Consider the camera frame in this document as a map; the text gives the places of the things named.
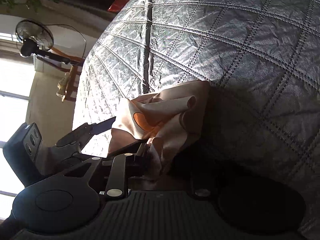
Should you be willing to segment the pink garment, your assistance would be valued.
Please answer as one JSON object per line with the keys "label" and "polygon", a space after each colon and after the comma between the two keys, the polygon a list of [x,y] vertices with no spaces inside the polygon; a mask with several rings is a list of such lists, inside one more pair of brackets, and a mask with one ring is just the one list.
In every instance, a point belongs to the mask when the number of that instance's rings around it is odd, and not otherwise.
{"label": "pink garment", "polygon": [[178,152],[200,138],[209,90],[207,81],[189,81],[132,100],[122,98],[108,152],[146,140],[146,176],[159,178]]}

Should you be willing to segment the standing fan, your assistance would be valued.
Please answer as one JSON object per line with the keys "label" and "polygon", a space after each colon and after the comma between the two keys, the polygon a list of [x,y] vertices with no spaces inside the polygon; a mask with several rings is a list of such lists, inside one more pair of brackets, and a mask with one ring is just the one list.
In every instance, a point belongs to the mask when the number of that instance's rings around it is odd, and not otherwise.
{"label": "standing fan", "polygon": [[50,52],[54,46],[52,32],[42,23],[35,20],[25,19],[17,23],[15,35],[22,46],[22,57],[39,56],[64,64],[83,66],[82,59],[72,59],[71,56],[63,56]]}

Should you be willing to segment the red bin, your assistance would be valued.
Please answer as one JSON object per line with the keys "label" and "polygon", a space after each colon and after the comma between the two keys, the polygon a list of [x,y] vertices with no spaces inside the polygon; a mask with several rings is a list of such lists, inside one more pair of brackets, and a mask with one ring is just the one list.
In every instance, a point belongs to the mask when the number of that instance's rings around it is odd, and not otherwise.
{"label": "red bin", "polygon": [[118,13],[123,9],[129,0],[114,0],[114,2],[108,8],[109,12]]}

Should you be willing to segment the grey quilted bedspread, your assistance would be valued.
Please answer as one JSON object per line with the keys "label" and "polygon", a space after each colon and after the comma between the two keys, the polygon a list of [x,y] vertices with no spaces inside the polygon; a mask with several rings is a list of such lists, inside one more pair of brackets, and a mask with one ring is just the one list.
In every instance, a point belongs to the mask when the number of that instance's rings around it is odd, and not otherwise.
{"label": "grey quilted bedspread", "polygon": [[225,151],[296,189],[319,239],[319,0],[130,0],[86,58],[73,127],[191,80],[217,91]]}

